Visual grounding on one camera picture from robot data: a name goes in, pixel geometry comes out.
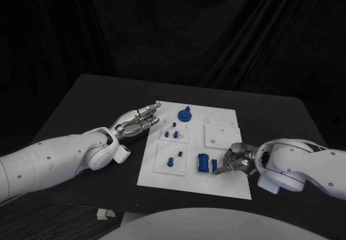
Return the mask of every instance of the blue knob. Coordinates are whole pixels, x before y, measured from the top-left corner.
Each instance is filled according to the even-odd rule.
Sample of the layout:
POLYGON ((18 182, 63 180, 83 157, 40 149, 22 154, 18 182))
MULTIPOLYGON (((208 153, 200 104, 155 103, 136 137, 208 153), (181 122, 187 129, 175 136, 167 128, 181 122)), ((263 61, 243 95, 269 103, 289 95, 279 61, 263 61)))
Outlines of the blue knob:
POLYGON ((169 157, 169 158, 167 159, 167 166, 168 166, 168 167, 172 167, 172 157, 169 157))
POLYGON ((177 118, 181 122, 188 122, 191 120, 190 107, 187 106, 184 110, 177 113, 177 118))

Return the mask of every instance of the carpet floor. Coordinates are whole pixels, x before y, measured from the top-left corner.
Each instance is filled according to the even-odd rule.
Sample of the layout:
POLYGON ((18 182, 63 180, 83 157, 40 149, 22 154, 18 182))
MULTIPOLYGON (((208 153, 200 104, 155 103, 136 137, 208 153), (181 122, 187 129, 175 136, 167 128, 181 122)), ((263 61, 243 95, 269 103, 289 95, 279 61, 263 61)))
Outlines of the carpet floor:
POLYGON ((120 226, 123 213, 96 219, 97 208, 17 198, 0 206, 0 240, 96 240, 120 226))

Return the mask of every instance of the blue screw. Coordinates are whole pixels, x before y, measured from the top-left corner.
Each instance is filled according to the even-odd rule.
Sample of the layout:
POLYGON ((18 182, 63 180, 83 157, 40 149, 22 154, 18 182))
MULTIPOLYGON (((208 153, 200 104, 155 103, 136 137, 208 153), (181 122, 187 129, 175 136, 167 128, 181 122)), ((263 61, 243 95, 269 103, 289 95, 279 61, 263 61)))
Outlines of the blue screw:
POLYGON ((167 159, 167 166, 168 166, 168 167, 172 167, 172 157, 169 157, 169 158, 167 159))

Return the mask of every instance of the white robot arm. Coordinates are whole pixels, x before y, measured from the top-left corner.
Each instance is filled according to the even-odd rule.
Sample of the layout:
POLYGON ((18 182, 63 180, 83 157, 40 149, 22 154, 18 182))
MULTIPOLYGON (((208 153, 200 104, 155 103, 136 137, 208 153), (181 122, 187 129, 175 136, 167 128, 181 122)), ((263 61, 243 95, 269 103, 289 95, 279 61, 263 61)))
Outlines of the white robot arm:
POLYGON ((112 159, 120 164, 129 150, 119 145, 119 140, 156 124, 159 120, 152 114, 159 106, 155 103, 126 112, 109 128, 47 139, 0 157, 0 202, 50 188, 83 169, 100 169, 112 159))
POLYGON ((279 188, 301 192, 308 180, 329 196, 346 200, 346 152, 324 150, 314 152, 296 139, 276 139, 257 148, 233 143, 224 156, 223 166, 213 174, 243 171, 247 176, 259 172, 257 186, 276 194, 279 188))

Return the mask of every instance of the metal robot hand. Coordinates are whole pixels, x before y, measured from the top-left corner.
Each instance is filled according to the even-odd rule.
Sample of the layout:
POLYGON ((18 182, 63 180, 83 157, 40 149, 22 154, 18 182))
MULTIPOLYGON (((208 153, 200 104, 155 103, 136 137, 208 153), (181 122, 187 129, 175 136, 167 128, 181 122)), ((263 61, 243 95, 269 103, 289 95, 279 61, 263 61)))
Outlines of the metal robot hand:
POLYGON ((161 103, 151 104, 138 110, 123 113, 109 126, 109 131, 119 141, 132 137, 158 123, 159 119, 154 116, 161 103))
POLYGON ((233 143, 221 158, 223 166, 213 171, 213 174, 217 175, 229 171, 241 171, 247 176, 252 176, 256 172, 252 159, 254 149, 256 147, 250 144, 241 142, 233 143))

